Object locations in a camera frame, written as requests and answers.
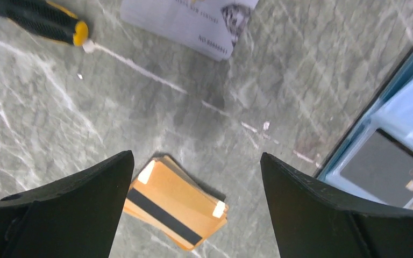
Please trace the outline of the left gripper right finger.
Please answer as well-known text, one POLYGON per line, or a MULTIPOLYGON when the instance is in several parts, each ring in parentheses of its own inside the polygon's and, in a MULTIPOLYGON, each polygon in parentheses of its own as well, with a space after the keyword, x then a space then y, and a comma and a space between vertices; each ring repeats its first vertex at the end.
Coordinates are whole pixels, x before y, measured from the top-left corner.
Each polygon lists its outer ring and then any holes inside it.
POLYGON ((413 210, 346 193, 268 153, 260 165, 281 257, 413 257, 413 210))

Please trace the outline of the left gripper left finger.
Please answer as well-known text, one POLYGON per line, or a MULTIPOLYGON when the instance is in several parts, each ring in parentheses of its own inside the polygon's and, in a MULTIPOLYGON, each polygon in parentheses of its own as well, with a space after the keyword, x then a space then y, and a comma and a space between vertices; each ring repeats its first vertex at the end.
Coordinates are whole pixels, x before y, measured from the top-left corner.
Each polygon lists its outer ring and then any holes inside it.
POLYGON ((133 170, 126 150, 0 199, 0 257, 108 257, 133 170))

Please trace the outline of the single black credit card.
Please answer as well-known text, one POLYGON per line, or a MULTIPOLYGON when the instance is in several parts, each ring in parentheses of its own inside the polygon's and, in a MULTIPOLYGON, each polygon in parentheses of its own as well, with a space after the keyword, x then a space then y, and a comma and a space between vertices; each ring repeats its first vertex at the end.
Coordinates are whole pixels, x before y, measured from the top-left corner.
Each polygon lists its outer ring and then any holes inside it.
POLYGON ((388 205, 404 207, 413 199, 413 151, 382 129, 371 134, 340 174, 388 205))

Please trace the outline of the blue leather card holder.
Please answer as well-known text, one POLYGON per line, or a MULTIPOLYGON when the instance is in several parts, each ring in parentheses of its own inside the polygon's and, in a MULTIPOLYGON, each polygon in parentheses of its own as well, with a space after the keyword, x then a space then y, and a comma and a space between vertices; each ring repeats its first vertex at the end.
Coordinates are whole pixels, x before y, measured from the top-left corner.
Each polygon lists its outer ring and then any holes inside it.
POLYGON ((317 178, 374 202, 413 203, 413 51, 352 125, 317 178))

